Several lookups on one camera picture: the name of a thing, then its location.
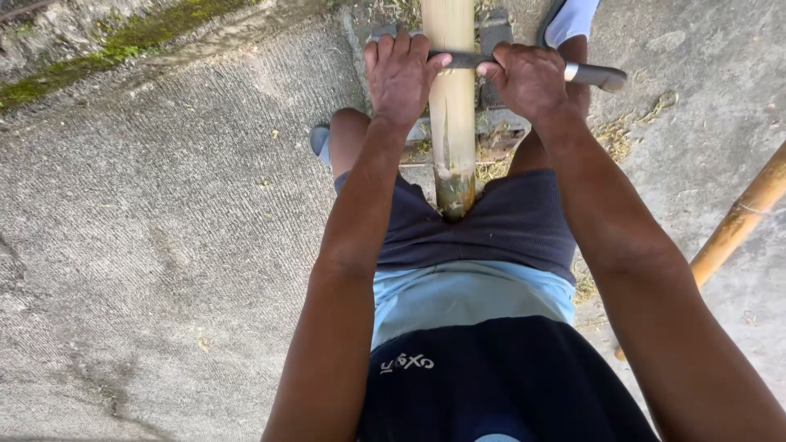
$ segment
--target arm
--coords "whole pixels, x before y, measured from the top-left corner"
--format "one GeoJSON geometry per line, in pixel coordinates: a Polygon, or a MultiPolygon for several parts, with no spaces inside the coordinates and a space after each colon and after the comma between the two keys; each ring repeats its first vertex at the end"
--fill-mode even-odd
{"type": "Polygon", "coordinates": [[[406,135],[450,56],[390,35],[364,50],[376,116],[328,217],[263,440],[354,440],[368,373],[373,277],[406,135]]]}
{"type": "Polygon", "coordinates": [[[704,304],[688,263],[567,102],[556,51],[501,45],[485,64],[532,122],[568,226],[664,440],[783,440],[786,415],[704,304]]]}

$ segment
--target knife handle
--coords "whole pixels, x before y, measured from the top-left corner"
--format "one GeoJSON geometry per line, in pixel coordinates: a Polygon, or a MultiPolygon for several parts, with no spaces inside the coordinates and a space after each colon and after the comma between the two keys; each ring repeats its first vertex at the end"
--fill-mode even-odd
{"type": "Polygon", "coordinates": [[[607,92],[620,92],[628,81],[624,71],[594,64],[565,63],[565,81],[590,84],[607,92]]]}

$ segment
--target knee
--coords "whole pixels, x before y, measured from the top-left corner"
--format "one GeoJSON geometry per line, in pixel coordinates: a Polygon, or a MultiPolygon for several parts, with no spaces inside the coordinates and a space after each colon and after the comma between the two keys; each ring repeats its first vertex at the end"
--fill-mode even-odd
{"type": "Polygon", "coordinates": [[[330,127],[346,127],[355,124],[368,125],[370,118],[363,112],[353,108],[339,109],[330,118],[330,127]]]}

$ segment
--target man's left hand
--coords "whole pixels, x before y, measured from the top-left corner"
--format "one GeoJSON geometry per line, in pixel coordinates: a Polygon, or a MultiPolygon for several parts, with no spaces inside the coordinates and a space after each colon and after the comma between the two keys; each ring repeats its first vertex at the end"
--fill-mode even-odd
{"type": "Polygon", "coordinates": [[[427,60],[430,45],[425,35],[410,38],[409,32],[402,30],[395,39],[383,35],[363,50],[376,117],[396,130],[409,132],[426,107],[434,79],[450,63],[448,53],[427,60]]]}

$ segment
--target ribbed fabric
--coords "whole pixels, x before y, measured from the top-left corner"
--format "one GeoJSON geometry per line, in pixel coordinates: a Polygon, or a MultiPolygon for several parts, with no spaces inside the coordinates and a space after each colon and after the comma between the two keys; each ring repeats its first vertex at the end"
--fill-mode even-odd
{"type": "MultiPolygon", "coordinates": [[[[336,192],[346,179],[347,174],[336,179],[336,192]]],[[[455,224],[426,201],[420,186],[397,176],[377,270],[503,261],[549,271],[575,286],[570,271],[575,250],[551,169],[489,181],[475,207],[455,224]]]]}

